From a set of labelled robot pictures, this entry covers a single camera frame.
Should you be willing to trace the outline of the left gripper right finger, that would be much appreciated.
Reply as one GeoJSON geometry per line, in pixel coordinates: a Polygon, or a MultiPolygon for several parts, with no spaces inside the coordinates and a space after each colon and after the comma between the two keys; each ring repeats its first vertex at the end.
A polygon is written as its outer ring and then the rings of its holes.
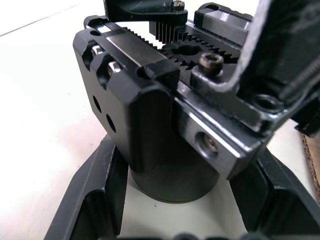
{"type": "Polygon", "coordinates": [[[245,229],[266,240],[318,240],[320,206],[296,175],[265,150],[230,181],[245,229]]]}

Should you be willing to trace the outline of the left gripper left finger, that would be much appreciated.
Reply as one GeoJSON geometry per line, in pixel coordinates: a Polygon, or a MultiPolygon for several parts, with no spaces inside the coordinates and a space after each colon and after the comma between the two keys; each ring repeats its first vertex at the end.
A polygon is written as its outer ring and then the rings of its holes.
{"type": "Polygon", "coordinates": [[[110,138],[77,170],[51,222],[53,240],[115,240],[121,232],[128,164],[110,138]]]}

